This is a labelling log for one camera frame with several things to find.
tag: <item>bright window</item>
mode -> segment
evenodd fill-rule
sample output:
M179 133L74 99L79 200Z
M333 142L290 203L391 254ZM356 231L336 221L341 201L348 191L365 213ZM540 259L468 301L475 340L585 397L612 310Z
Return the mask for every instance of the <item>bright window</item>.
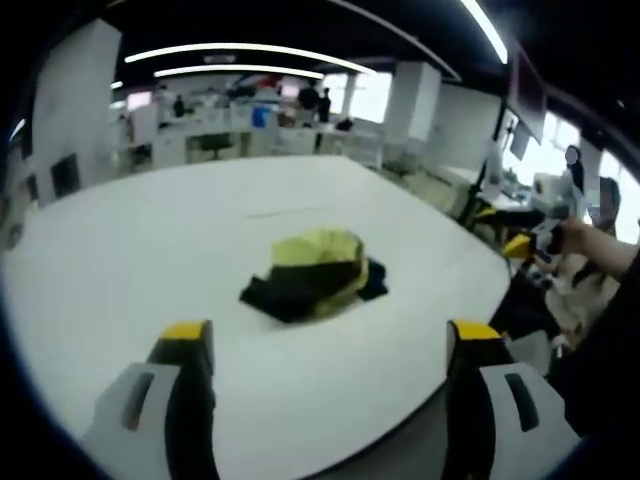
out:
M610 177L620 187L620 211L616 221L616 236L628 243L637 243L640 236L640 185L626 168L610 152L605 151L600 163L599 175Z
M298 98L298 94L300 93L300 87L298 85L293 84L284 84L282 85L281 95L285 98Z
M151 103L151 92L131 93L127 96L127 110L133 112L136 108L144 107Z
M393 76L390 73L358 74L356 89L349 106L349 116L383 123L392 80Z
M344 105L344 92L347 88L347 74L335 73L324 77L322 86L329 88L329 98L331 99L331 113L340 115Z
M578 145L579 142L580 130L553 113L547 113L544 118L542 144L530 138L522 160L518 160L507 148L503 168L513 170L521 184L531 186L536 173L561 175L566 169L564 154L567 147Z

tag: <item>white wall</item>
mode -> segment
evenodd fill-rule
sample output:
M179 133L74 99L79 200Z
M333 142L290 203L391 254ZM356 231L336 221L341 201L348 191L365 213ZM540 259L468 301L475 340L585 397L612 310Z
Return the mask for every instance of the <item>white wall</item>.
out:
M500 112L500 98L441 85L423 163L479 171Z
M582 165L584 167L585 194L593 203L600 203L600 162L602 150L598 150L584 138L580 138L580 151L582 152Z
M427 140L440 78L440 72L426 63L397 65L384 120L388 143L404 144L410 137Z
M158 83L176 95L188 96L192 92L205 92L209 87L225 89L239 78L237 74L190 75L159 78Z
M438 70L425 63L421 67L418 94L414 100L414 114L409 126L409 137L427 141L440 97L442 75Z
M57 45L38 75L29 160L43 205L55 199L50 168L65 156L77 155L82 188L109 178L110 85L120 38L105 22L92 22Z

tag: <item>floor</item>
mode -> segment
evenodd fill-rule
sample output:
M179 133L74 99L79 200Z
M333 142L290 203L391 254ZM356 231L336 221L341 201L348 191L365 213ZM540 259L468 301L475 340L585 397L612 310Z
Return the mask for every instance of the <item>floor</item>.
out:
M411 419L374 448L313 480L438 479L444 468L447 428L440 389Z

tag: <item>fluorescent light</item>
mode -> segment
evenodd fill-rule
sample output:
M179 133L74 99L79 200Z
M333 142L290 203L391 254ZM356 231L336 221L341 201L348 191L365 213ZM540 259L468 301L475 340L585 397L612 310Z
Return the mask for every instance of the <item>fluorescent light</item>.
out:
M24 118L18 122L18 125L16 125L16 128L13 129L13 132L11 133L11 136L9 137L9 141L13 140L13 137L15 137L18 134L18 132L20 130L22 130L22 127L24 127L25 123L26 122L25 122Z
M266 65L201 65L198 67L172 68L170 70L159 70L153 74L154 77L168 77L169 75L180 75L181 73L198 72L268 72L282 73L284 75L295 75L298 77L317 78L322 80L322 73L310 72L308 70L298 70L297 68L268 67Z
M500 58L500 61L506 65L509 61L507 47L505 47L504 42L500 38L500 35L498 35L498 32L489 20L489 17L487 17L476 0L460 1L465 6L465 8L469 10L469 13L475 19L478 25L480 25L480 28L491 42L491 45L493 45L493 49L496 51L496 54L498 54L498 58Z
M182 52L195 52L200 50L251 50L256 52L273 52L273 53L286 53L288 55L297 55L299 57L313 58L314 60L320 60L322 62L333 63L341 67L355 70L356 72L366 73L371 75L375 73L374 70L358 65L357 63L342 60L340 58L331 57L329 55L323 55L322 53L309 52L307 50L300 50L299 48L278 47L276 45L263 45L260 43L196 43L194 45L182 45L179 47L161 48L159 50L151 50L149 52L138 53L125 57L125 63L137 62L138 60L144 60L145 58L159 57L160 55L169 55L171 53Z

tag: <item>tabletop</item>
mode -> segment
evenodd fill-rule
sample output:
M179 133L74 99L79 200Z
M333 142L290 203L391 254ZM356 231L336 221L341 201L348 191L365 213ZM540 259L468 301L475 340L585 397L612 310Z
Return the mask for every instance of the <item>tabletop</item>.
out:
M480 175L480 172L468 168L443 166L441 169L448 171L464 182L469 183L469 185L476 183L478 181L478 176ZM523 205L523 202L514 200L503 192L498 192L493 195L489 195L486 192L480 192L478 197L499 210L517 210L526 208L526 206Z
M272 242L349 228L389 294L284 325L238 302ZM342 157L269 157L150 172L38 212L3 257L11 327L35 388L71 435L158 334L213 321L216 463L225 480L302 478L389 432L445 379L446 322L488 321L504 260Z

